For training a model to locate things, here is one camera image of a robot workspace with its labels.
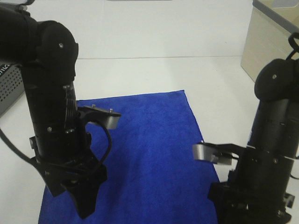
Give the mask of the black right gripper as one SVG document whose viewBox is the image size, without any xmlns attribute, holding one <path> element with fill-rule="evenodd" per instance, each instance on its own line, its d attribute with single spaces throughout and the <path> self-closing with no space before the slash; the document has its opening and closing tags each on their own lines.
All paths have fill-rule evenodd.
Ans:
<svg viewBox="0 0 299 224">
<path fill-rule="evenodd" d="M 208 199 L 219 224 L 286 224 L 292 218 L 283 202 L 262 201 L 227 182 L 212 183 Z"/>
</svg>

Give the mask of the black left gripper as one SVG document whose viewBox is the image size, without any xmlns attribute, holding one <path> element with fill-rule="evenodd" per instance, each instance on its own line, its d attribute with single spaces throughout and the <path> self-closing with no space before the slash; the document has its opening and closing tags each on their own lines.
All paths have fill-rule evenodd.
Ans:
<svg viewBox="0 0 299 224">
<path fill-rule="evenodd" d="M 106 166 L 98 161 L 91 149 L 84 150 L 77 158 L 66 163 L 51 163 L 40 157 L 36 137 L 31 137 L 29 141 L 36 155 L 30 161 L 50 193 L 56 197 L 67 191 L 81 219 L 93 214 L 100 184 L 107 180 Z"/>
</svg>

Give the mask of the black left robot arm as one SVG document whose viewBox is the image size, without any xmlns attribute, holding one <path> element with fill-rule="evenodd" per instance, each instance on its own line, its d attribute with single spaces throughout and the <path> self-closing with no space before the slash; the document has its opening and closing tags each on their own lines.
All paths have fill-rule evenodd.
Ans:
<svg viewBox="0 0 299 224">
<path fill-rule="evenodd" d="M 0 6 L 1 61 L 20 69 L 35 135 L 32 158 L 7 137 L 6 145 L 43 178 L 53 196 L 68 192 L 78 216 L 95 211 L 100 185 L 107 179 L 103 159 L 91 151 L 94 123 L 107 132 L 108 113 L 92 106 L 77 106 L 73 82 L 78 44 L 71 32 L 56 21 L 34 20 L 19 6 Z"/>
</svg>

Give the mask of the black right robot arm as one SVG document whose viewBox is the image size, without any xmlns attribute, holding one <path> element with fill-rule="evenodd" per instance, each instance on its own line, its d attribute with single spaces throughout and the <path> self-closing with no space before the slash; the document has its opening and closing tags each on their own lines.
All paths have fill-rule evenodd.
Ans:
<svg viewBox="0 0 299 224">
<path fill-rule="evenodd" d="M 285 224 L 295 197 L 287 193 L 299 146 L 298 33 L 290 35 L 292 52 L 274 59 L 256 78 L 259 99 L 246 147 L 212 145 L 217 158 L 236 159 L 226 182 L 213 183 L 208 197 L 220 224 Z"/>
</svg>

